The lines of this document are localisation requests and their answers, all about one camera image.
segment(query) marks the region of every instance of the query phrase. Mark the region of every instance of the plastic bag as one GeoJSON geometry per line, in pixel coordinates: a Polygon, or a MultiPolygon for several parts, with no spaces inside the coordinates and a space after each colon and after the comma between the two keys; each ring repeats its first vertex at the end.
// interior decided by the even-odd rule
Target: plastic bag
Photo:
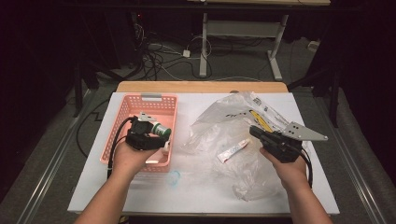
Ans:
{"type": "Polygon", "coordinates": [[[209,155],[213,171],[235,179],[232,189],[237,198],[255,200],[283,188],[272,163],[259,151],[261,142],[250,135],[249,127],[283,131],[289,123],[254,92],[238,92],[217,100],[191,125],[191,136],[183,149],[209,155]],[[218,158],[243,141],[248,144],[226,162],[218,158]]]}

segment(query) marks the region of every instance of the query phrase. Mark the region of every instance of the gray carpet floor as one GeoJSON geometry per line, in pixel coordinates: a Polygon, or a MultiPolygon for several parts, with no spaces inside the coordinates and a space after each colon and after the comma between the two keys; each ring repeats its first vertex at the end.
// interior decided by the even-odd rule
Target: gray carpet floor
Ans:
{"type": "MultiPolygon", "coordinates": [[[[257,46],[251,46],[252,39],[239,40],[232,52],[224,44],[213,43],[212,54],[208,60],[212,73],[207,80],[227,81],[274,81],[272,71],[268,65],[266,51],[271,49],[273,41],[264,39],[257,46]]],[[[307,50],[309,41],[298,40],[294,43],[282,43],[276,56],[283,81],[291,83],[304,77],[315,53],[307,50]]],[[[165,61],[179,57],[184,47],[172,42],[163,43],[162,50],[170,53],[159,53],[165,61]]],[[[198,60],[183,60],[189,63],[164,63],[158,73],[158,80],[199,80],[191,73],[198,74],[198,60]]],[[[128,74],[132,69],[125,67],[116,69],[120,75],[128,74]]],[[[133,79],[143,77],[139,73],[133,79]]],[[[84,107],[79,118],[74,118],[74,93],[70,92],[67,102],[59,114],[53,118],[47,127],[32,155],[26,162],[18,179],[6,198],[0,204],[0,223],[73,223],[77,214],[67,212],[67,206],[77,185],[79,175],[85,163],[85,158],[78,150],[76,135],[64,139],[70,132],[76,132],[82,118],[88,116],[78,132],[78,142],[84,153],[89,153],[96,133],[100,127],[100,119],[106,112],[107,104],[100,105],[111,92],[117,88],[117,82],[103,74],[98,74],[99,89],[87,90],[84,97],[84,107]],[[49,178],[45,183],[41,181],[43,174],[49,178]],[[37,193],[37,186],[43,188],[37,193]]],[[[330,140],[323,143],[314,143],[319,159],[329,179],[330,186],[341,211],[338,216],[332,217],[334,223],[387,223],[396,220],[394,187],[390,187],[389,178],[367,142],[360,132],[359,125],[348,111],[347,100],[340,92],[338,110],[339,128],[334,129],[327,117],[328,98],[313,97],[310,88],[297,88],[292,91],[306,126],[329,136],[330,140]],[[349,157],[356,160],[350,165],[349,157]],[[364,193],[372,194],[373,201],[363,198],[364,193]]],[[[199,218],[199,217],[133,217],[132,223],[290,223],[288,218],[199,218]]]]}

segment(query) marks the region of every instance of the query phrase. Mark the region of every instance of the pink plastic basket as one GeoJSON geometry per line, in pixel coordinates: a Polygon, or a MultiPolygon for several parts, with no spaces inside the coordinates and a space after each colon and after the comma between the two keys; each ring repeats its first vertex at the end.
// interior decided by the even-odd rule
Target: pink plastic basket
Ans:
{"type": "MultiPolygon", "coordinates": [[[[177,114],[177,96],[173,94],[159,93],[126,93],[120,103],[120,108],[110,134],[107,138],[106,146],[102,152],[100,161],[108,163],[111,145],[122,122],[133,116],[139,116],[140,112],[154,117],[163,126],[172,130],[170,135],[169,152],[164,154],[162,148],[158,150],[146,161],[146,167],[141,171],[145,172],[168,172],[172,155],[173,136],[175,133],[175,123],[177,114]]],[[[131,124],[127,122],[120,132],[119,139],[127,134],[131,124]]]]}

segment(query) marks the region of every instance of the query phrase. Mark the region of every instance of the forearm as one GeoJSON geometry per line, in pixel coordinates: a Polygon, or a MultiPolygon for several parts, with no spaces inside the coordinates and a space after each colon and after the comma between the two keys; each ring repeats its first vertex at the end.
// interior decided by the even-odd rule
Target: forearm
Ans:
{"type": "Polygon", "coordinates": [[[332,223],[311,188],[287,190],[291,218],[298,223],[332,223]]]}
{"type": "Polygon", "coordinates": [[[129,183],[128,180],[111,176],[92,198],[76,223],[118,223],[129,183]]]}

